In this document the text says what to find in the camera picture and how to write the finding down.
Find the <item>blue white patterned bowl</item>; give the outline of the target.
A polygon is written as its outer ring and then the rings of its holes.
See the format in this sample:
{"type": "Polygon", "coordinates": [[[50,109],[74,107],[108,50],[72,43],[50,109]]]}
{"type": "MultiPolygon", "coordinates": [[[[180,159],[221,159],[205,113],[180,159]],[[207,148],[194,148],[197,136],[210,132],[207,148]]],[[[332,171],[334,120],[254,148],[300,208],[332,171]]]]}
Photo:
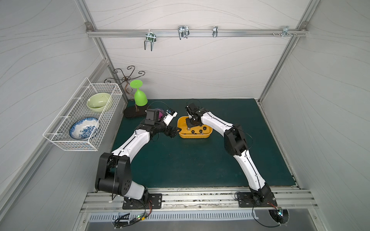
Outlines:
{"type": "Polygon", "coordinates": [[[95,129],[99,128],[99,126],[98,118],[82,118],[71,126],[69,135],[75,140],[86,140],[93,134],[95,129]]]}

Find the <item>metal hook middle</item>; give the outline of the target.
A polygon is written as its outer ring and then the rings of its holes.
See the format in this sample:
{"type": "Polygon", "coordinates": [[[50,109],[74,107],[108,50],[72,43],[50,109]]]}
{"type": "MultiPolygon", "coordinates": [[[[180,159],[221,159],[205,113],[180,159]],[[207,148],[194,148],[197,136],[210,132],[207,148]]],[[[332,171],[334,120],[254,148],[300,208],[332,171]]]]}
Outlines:
{"type": "Polygon", "coordinates": [[[179,26],[178,27],[178,36],[181,40],[182,38],[188,38],[190,34],[189,27],[188,26],[179,26]]]}

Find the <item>metal hook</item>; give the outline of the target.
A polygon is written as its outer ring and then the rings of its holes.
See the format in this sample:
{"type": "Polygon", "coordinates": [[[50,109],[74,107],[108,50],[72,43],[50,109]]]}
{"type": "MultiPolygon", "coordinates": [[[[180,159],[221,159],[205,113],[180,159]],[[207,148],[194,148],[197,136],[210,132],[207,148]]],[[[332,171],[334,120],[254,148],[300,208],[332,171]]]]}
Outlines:
{"type": "Polygon", "coordinates": [[[150,50],[153,51],[154,43],[156,41],[157,41],[157,36],[154,33],[152,33],[152,32],[148,32],[145,35],[144,50],[146,50],[147,47],[148,47],[148,44],[150,44],[150,50]]]}
{"type": "Polygon", "coordinates": [[[294,33],[293,34],[290,33],[289,32],[289,29],[290,29],[289,26],[286,26],[286,27],[284,27],[282,29],[282,31],[280,33],[272,33],[272,35],[275,36],[275,37],[279,36],[281,38],[284,38],[284,37],[294,37],[295,34],[294,33]]]}
{"type": "Polygon", "coordinates": [[[178,36],[181,40],[182,38],[188,38],[190,34],[189,27],[188,26],[179,26],[178,27],[178,36]]]}

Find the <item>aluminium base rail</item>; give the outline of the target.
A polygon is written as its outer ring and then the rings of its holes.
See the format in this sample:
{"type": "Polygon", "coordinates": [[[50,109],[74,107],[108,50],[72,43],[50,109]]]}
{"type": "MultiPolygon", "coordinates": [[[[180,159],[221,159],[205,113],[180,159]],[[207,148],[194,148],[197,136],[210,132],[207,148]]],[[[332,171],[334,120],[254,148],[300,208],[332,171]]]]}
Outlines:
{"type": "MultiPolygon", "coordinates": [[[[246,187],[197,187],[197,188],[150,188],[150,200],[154,211],[185,210],[239,210],[238,192],[249,192],[246,187]]],[[[298,187],[272,187],[271,203],[285,209],[318,208],[310,190],[298,187]]],[[[109,193],[88,193],[81,212],[142,211],[143,204],[112,196],[109,193]]]]}

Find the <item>green plastic goblet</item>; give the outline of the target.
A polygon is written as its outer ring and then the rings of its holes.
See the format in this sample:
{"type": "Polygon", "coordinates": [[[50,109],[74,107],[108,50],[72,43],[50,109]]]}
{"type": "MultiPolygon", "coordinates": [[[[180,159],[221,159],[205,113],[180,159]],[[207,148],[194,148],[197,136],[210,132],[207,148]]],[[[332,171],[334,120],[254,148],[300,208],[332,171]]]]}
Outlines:
{"type": "Polygon", "coordinates": [[[148,103],[146,94],[142,90],[140,90],[142,86],[143,82],[141,80],[133,80],[130,83],[130,87],[136,89],[136,92],[134,94],[134,100],[137,106],[145,106],[148,103]]]}

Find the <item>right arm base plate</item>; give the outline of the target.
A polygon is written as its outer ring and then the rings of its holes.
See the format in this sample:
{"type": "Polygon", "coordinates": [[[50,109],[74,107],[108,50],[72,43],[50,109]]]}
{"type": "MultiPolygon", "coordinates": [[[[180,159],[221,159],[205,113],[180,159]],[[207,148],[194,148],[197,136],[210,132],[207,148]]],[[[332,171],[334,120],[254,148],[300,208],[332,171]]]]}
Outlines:
{"type": "Polygon", "coordinates": [[[258,197],[257,194],[252,192],[234,193],[234,198],[238,202],[239,208],[269,208],[278,207],[275,195],[270,192],[264,198],[258,197]]]}

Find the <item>metal hook right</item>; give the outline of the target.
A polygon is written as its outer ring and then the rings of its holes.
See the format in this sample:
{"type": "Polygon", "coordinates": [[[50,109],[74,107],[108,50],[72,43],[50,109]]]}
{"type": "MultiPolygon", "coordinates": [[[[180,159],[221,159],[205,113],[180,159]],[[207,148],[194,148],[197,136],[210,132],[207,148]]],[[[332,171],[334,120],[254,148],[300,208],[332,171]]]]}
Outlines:
{"type": "Polygon", "coordinates": [[[272,33],[272,35],[275,36],[275,37],[279,36],[281,38],[284,38],[284,37],[294,37],[295,34],[294,33],[293,34],[290,33],[289,32],[289,29],[290,29],[289,26],[286,26],[286,27],[284,27],[282,29],[282,31],[280,33],[272,33]]]}

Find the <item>black metal cup stand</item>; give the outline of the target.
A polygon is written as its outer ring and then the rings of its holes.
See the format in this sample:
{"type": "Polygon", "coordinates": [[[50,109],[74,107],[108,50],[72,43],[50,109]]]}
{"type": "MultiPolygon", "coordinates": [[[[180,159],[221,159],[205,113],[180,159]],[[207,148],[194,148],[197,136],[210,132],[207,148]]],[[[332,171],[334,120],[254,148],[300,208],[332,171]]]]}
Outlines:
{"type": "Polygon", "coordinates": [[[145,75],[145,71],[139,71],[138,76],[132,78],[132,74],[135,71],[135,66],[130,65],[127,67],[127,70],[131,71],[131,74],[128,76],[124,74],[121,68],[114,69],[112,73],[115,75],[115,77],[105,79],[104,83],[112,83],[113,81],[115,81],[118,85],[123,87],[123,90],[126,96],[128,97],[128,100],[131,100],[134,102],[133,106],[128,106],[124,109],[123,113],[126,118],[135,118],[135,117],[145,116],[146,110],[149,106],[148,103],[145,106],[137,106],[134,100],[134,94],[136,92],[136,89],[133,89],[130,87],[130,83],[133,80],[140,80],[140,78],[145,75]]]}

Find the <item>metal hook left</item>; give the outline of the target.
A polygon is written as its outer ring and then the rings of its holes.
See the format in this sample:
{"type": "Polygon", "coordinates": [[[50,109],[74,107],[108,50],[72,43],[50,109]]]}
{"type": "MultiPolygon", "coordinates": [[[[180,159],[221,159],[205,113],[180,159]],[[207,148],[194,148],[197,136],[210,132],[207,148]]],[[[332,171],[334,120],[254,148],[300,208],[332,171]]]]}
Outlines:
{"type": "Polygon", "coordinates": [[[148,47],[148,44],[150,44],[150,50],[153,51],[154,43],[156,41],[157,41],[157,36],[154,33],[152,33],[152,32],[148,32],[145,35],[144,50],[146,50],[147,47],[148,47]]]}

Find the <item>aluminium crossbar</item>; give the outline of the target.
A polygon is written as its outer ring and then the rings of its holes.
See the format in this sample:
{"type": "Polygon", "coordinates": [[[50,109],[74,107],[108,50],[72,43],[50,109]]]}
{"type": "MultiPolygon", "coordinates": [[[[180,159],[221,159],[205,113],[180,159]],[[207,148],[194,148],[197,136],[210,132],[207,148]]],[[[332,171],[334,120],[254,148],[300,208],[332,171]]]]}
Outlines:
{"type": "MultiPolygon", "coordinates": [[[[189,29],[188,38],[212,38],[213,29],[189,29]]],[[[218,29],[217,38],[248,38],[248,37],[275,37],[272,33],[280,33],[279,29],[218,29]]],[[[148,32],[154,33],[157,38],[179,38],[177,29],[159,29],[159,30],[141,30],[141,29],[123,29],[123,30],[94,30],[88,31],[90,38],[145,38],[148,32]]],[[[289,29],[295,37],[305,37],[309,32],[307,30],[289,29]]]]}

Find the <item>metal bracket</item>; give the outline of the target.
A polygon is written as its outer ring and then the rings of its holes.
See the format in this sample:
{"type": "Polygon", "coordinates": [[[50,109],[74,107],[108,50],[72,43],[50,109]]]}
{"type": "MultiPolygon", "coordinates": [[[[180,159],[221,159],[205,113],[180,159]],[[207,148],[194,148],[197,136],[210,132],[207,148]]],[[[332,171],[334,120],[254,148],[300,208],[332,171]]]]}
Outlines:
{"type": "Polygon", "coordinates": [[[218,36],[218,26],[213,27],[213,38],[216,38],[218,36]]]}

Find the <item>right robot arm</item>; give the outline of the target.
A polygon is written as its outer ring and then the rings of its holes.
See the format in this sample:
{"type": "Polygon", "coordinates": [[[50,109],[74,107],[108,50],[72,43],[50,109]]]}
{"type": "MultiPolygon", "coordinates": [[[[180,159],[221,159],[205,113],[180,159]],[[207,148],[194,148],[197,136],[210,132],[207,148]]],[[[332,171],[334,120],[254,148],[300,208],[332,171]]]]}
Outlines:
{"type": "Polygon", "coordinates": [[[267,204],[272,191],[251,158],[246,136],[241,126],[228,123],[206,109],[191,109],[190,106],[187,106],[186,110],[191,125],[209,126],[223,136],[226,152],[236,159],[247,178],[251,200],[258,206],[267,204]]]}

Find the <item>light green bowl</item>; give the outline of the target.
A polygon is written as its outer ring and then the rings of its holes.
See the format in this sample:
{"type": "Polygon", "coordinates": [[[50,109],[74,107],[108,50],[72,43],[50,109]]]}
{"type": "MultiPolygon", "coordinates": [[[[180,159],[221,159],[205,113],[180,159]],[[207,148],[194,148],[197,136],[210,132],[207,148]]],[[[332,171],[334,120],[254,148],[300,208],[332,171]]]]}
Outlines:
{"type": "Polygon", "coordinates": [[[109,110],[112,104],[111,95],[104,92],[91,96],[86,102],[87,107],[95,113],[109,110]]]}

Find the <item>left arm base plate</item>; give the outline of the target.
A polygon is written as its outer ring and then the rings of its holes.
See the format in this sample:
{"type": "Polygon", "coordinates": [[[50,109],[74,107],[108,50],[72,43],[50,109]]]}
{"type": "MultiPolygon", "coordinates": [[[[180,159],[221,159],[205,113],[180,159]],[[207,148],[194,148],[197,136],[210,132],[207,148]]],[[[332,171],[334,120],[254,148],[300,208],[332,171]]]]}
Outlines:
{"type": "Polygon", "coordinates": [[[162,194],[161,193],[147,193],[144,194],[140,200],[124,197],[123,210],[137,210],[137,209],[161,209],[162,194]]]}

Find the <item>yellow plastic storage box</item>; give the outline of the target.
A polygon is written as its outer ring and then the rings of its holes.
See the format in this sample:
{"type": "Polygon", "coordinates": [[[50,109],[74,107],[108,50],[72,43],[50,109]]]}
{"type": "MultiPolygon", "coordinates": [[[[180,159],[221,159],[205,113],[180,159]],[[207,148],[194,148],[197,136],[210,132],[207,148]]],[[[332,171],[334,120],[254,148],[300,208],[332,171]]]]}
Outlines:
{"type": "Polygon", "coordinates": [[[182,131],[179,132],[179,136],[183,139],[206,139],[209,138],[213,132],[213,129],[209,126],[202,125],[193,128],[188,128],[186,125],[187,116],[182,116],[177,121],[177,127],[181,128],[182,131]]]}

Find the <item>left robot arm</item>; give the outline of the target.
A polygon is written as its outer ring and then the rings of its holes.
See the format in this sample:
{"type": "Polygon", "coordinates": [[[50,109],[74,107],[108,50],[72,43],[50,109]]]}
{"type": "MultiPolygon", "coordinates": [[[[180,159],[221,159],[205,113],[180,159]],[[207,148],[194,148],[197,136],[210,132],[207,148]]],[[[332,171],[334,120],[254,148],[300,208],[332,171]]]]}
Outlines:
{"type": "Polygon", "coordinates": [[[146,204],[149,198],[148,189],[133,181],[131,162],[154,135],[163,133],[173,138],[181,130],[179,127],[172,127],[164,122],[156,122],[154,125],[139,124],[122,146],[111,153],[103,153],[100,156],[95,189],[146,204]]]}

